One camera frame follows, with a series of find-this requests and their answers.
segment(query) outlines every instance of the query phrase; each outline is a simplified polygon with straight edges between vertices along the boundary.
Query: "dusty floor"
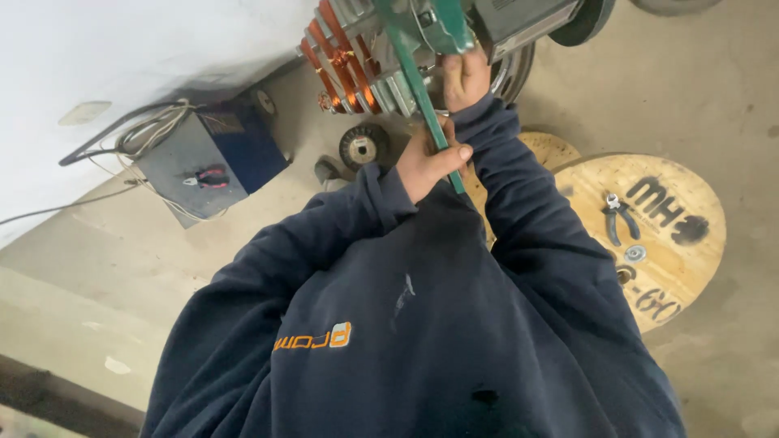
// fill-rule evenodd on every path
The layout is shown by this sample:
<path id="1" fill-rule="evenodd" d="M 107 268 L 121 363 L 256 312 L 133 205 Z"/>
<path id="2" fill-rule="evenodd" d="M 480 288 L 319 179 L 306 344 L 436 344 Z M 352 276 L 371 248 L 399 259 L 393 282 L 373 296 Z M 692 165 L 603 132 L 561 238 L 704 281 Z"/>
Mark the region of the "dusty floor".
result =
<path id="1" fill-rule="evenodd" d="M 779 436 L 777 19 L 774 0 L 725 0 L 681 19 L 621 0 L 591 43 L 540 41 L 520 96 L 525 125 L 582 154 L 669 157 L 721 198 L 720 270 L 697 302 L 645 337 L 682 399 L 690 436 Z M 303 207 L 318 189 L 316 158 L 335 155 L 358 122 L 321 113 L 319 89 L 308 67 L 270 84 L 277 140 L 297 159 L 219 221 L 183 231 L 138 189 L 59 214 L 1 251 L 0 354 L 144 409 L 187 298 L 262 226 Z"/>

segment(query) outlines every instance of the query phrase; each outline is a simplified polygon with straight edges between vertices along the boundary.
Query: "wooden cable drum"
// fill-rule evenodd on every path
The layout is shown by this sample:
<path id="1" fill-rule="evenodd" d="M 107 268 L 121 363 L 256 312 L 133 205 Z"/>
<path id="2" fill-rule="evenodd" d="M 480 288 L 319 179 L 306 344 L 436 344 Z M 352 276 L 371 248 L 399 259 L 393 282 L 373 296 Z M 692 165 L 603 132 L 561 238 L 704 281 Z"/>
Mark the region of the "wooden cable drum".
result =
<path id="1" fill-rule="evenodd" d="M 695 301 L 722 259 L 726 231 L 720 200 L 698 175 L 673 161 L 639 154 L 584 158 L 556 169 L 557 188 L 590 236 L 615 258 L 625 298 L 641 332 L 676 317 Z M 637 224 L 615 215 L 607 232 L 606 196 L 614 193 Z"/>
<path id="2" fill-rule="evenodd" d="M 525 143 L 533 151 L 538 162 L 550 171 L 577 158 L 581 158 L 581 154 L 575 147 L 552 134 L 522 132 L 517 138 L 522 143 Z M 487 221 L 487 214 L 485 213 L 487 189 L 476 178 L 476 172 L 472 164 L 468 167 L 468 175 L 465 176 L 463 183 L 465 192 L 471 197 L 471 201 L 473 201 L 479 214 L 484 219 L 487 230 L 487 247 L 491 249 L 492 245 L 495 244 L 495 233 L 492 232 L 492 227 L 490 227 L 489 221 Z"/>

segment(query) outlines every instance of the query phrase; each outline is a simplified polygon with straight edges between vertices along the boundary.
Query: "navy blue sweatshirt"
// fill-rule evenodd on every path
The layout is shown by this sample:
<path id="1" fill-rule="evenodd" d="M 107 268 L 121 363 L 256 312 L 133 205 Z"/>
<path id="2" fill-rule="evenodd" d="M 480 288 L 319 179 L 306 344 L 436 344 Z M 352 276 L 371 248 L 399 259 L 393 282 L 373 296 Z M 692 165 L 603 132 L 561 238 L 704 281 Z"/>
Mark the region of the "navy blue sweatshirt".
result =
<path id="1" fill-rule="evenodd" d="M 497 243 L 374 164 L 264 228 L 171 331 L 142 436 L 684 436 L 614 262 L 489 95 L 453 115 Z"/>

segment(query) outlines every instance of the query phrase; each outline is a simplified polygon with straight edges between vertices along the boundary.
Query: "pliers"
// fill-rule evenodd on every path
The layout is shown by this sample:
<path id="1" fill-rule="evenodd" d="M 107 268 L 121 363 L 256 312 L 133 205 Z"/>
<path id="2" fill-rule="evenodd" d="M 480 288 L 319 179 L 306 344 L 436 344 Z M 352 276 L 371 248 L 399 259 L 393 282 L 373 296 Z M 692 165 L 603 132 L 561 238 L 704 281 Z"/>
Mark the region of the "pliers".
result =
<path id="1" fill-rule="evenodd" d="M 187 178 L 184 180 L 186 185 L 198 185 L 202 187 L 208 187 L 211 189 L 221 189 L 227 187 L 230 183 L 230 177 L 224 174 L 223 168 L 208 168 L 204 171 L 198 171 L 195 173 L 195 178 Z"/>
<path id="2" fill-rule="evenodd" d="M 633 240 L 640 239 L 641 230 L 633 217 L 630 216 L 628 204 L 620 203 L 619 198 L 614 193 L 609 193 L 606 196 L 606 204 L 602 212 L 606 215 L 606 234 L 608 234 L 608 239 L 612 241 L 612 244 L 614 246 L 622 245 L 619 241 L 619 236 L 617 236 L 617 214 L 622 216 L 622 219 L 628 224 L 630 237 Z"/>

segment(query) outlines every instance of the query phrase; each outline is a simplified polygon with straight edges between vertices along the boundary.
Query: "orange logo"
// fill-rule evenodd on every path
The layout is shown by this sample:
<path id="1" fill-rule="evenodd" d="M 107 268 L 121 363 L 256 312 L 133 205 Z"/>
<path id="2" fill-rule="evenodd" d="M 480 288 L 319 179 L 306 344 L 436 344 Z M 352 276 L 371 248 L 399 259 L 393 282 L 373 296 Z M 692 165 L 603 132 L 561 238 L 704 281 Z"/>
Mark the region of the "orange logo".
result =
<path id="1" fill-rule="evenodd" d="M 276 351 L 279 348 L 339 348 L 346 347 L 349 344 L 349 338 L 351 336 L 351 323 L 338 323 L 333 326 L 332 333 L 327 332 L 322 336 L 292 336 L 280 338 L 273 346 L 273 350 Z"/>

